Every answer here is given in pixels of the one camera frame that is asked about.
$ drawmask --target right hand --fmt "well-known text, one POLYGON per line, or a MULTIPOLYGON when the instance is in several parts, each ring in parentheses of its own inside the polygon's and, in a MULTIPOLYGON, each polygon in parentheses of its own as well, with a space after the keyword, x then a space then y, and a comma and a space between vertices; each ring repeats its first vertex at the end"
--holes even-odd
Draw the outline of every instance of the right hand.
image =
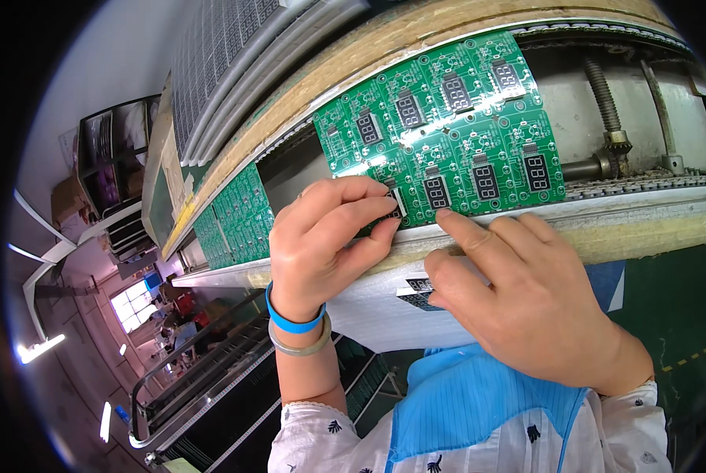
POLYGON ((652 376, 644 346, 600 310, 576 252, 542 219, 501 216, 484 230, 440 210, 437 223, 492 285, 435 250, 424 262, 435 289, 429 303, 450 311, 490 355, 532 377, 605 395, 652 376))

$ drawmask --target window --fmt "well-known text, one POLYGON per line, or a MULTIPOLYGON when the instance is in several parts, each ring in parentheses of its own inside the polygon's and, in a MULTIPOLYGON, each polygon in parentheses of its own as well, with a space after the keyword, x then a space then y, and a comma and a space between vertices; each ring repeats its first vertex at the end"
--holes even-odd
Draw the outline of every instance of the window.
POLYGON ((138 282, 112 299, 114 311, 126 333, 140 327, 156 311, 151 300, 151 293, 145 287, 145 281, 138 282))

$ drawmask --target printed circuit board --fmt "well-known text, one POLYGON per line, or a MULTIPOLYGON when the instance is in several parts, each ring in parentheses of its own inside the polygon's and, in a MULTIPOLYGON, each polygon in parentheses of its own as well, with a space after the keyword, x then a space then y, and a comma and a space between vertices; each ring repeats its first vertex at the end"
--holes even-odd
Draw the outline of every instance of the printed circuit board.
POLYGON ((401 228, 434 222, 442 207, 472 215, 566 195, 537 83, 508 32, 390 67, 313 123, 332 175, 385 183, 401 228))

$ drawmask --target left hand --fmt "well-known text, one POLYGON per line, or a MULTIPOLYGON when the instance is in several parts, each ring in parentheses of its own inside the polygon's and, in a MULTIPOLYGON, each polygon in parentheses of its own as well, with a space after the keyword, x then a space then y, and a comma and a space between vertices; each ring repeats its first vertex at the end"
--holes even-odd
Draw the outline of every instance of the left hand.
POLYGON ((371 236, 350 243, 360 229, 391 213, 387 186, 365 175, 322 179, 276 216, 269 233, 271 305, 296 323, 313 320, 321 304, 341 293, 390 251, 400 220, 379 222, 371 236))

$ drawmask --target cardboard box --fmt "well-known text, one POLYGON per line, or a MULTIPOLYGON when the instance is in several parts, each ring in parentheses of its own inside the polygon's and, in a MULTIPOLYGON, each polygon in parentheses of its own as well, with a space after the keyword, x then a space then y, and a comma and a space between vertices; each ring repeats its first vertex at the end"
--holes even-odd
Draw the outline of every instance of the cardboard box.
POLYGON ((51 193, 51 221, 57 228, 75 213, 89 205, 85 192, 76 176, 76 170, 53 188, 51 193))

